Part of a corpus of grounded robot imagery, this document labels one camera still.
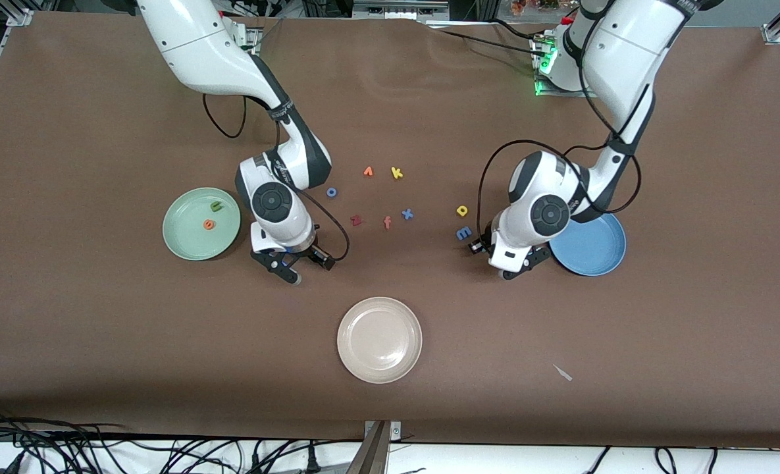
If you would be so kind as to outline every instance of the brown table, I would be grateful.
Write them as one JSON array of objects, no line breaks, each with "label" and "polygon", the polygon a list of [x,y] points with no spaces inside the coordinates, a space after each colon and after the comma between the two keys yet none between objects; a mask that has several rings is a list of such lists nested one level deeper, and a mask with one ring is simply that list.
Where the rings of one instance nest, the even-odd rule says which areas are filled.
[{"label": "brown table", "polygon": [[[240,160],[272,145],[260,108],[221,137],[141,18],[37,13],[14,30],[0,62],[0,408],[159,433],[355,438],[394,418],[422,441],[780,446],[780,47],[754,29],[685,30],[639,149],[642,194],[619,216],[623,264],[586,278],[549,261],[513,282],[456,239],[473,215],[455,208],[473,209],[508,140],[600,143],[583,100],[535,97],[520,52],[411,21],[285,20],[263,56],[332,154],[339,195],[314,195],[365,221],[347,224],[351,254],[332,272],[300,263],[297,288],[251,260],[248,214],[212,261],[161,239],[176,197],[232,192]],[[237,127],[240,100],[213,111]],[[532,151],[493,165],[485,221]],[[336,355],[342,315],[375,295],[423,327],[419,363],[393,384],[357,380]]]}]

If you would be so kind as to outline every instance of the white plate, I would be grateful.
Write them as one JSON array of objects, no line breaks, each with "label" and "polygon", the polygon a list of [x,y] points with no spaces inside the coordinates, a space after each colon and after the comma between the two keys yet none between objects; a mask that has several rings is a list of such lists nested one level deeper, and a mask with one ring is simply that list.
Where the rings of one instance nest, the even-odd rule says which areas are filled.
[{"label": "white plate", "polygon": [[351,307],[338,330],[340,360],[371,384],[404,377],[422,353],[422,327],[404,303],[377,296]]}]

